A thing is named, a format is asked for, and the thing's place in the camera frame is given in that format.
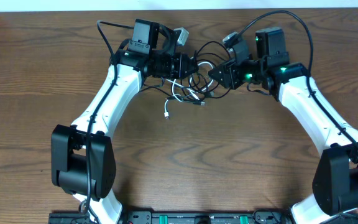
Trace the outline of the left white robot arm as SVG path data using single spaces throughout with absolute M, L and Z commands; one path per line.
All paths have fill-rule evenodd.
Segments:
M 147 77 L 184 79 L 198 71 L 195 57 L 176 51 L 186 43 L 186 29 L 136 19 L 131 30 L 132 38 L 117 50 L 108 46 L 108 74 L 87 109 L 70 126 L 56 126 L 51 135 L 53 185 L 80 200 L 81 217 L 96 223 L 118 223 L 121 217 L 122 204 L 112 190 L 112 138 L 131 99 Z

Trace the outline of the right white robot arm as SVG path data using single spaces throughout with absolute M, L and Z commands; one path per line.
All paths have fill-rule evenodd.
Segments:
M 257 56 L 236 32 L 223 40 L 229 59 L 209 71 L 224 88 L 257 85 L 302 125 L 318 150 L 312 194 L 291 207 L 293 223 L 358 223 L 358 130 L 321 94 L 308 69 L 292 63 L 281 28 L 258 30 Z

